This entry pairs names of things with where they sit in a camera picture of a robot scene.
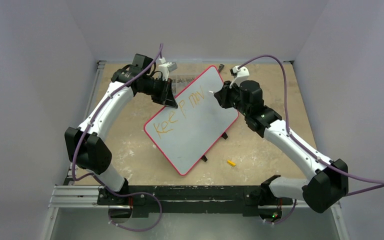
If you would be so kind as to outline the pink framed whiteboard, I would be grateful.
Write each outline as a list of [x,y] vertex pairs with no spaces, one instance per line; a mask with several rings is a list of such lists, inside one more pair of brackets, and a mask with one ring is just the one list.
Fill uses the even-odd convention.
[[220,107],[209,91],[223,86],[216,66],[206,68],[176,97],[178,108],[163,107],[144,132],[179,175],[186,175],[237,120],[239,113]]

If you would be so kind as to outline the yellow marker cap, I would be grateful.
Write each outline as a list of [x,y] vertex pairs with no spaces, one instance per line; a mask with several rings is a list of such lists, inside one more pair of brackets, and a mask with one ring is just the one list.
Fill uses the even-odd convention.
[[235,167],[236,166],[236,163],[234,163],[233,161],[231,160],[227,160],[226,161],[231,167]]

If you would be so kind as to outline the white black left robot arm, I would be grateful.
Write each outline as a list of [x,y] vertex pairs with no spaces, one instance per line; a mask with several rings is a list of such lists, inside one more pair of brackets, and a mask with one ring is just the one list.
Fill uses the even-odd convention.
[[129,199],[128,180],[112,165],[112,153],[105,140],[116,118],[126,105],[141,93],[159,105],[178,107],[169,75],[177,64],[166,61],[161,54],[150,58],[136,54],[128,64],[112,75],[107,91],[90,115],[78,126],[64,133],[70,162],[87,171],[110,191],[109,197],[118,205]]

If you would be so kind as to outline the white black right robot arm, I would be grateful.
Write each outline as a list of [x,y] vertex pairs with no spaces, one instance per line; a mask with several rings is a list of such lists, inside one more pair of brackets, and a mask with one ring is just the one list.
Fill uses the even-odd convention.
[[247,126],[280,149],[305,175],[304,179],[274,175],[261,184],[261,204],[280,198],[304,201],[313,211],[323,213],[349,193],[348,165],[331,160],[287,127],[274,109],[265,105],[260,84],[246,80],[240,85],[226,81],[213,93],[218,104],[234,108],[244,116]]

